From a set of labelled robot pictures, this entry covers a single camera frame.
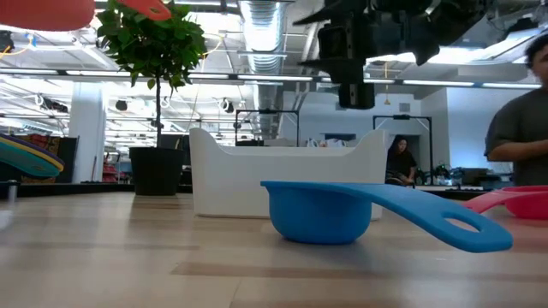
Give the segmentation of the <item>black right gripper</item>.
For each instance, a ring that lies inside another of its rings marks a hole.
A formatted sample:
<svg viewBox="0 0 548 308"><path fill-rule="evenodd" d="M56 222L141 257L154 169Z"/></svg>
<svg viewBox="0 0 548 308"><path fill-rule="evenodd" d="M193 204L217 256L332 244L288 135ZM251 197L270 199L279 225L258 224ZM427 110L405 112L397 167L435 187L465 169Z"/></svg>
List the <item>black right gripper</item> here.
<svg viewBox="0 0 548 308"><path fill-rule="evenodd" d="M323 21L318 31L319 59L301 66L326 72L341 84L339 106L370 110L374 84L363 83L363 63L377 56L412 53L422 65L455 43L488 13L487 0L336 0L295 22Z"/></svg>

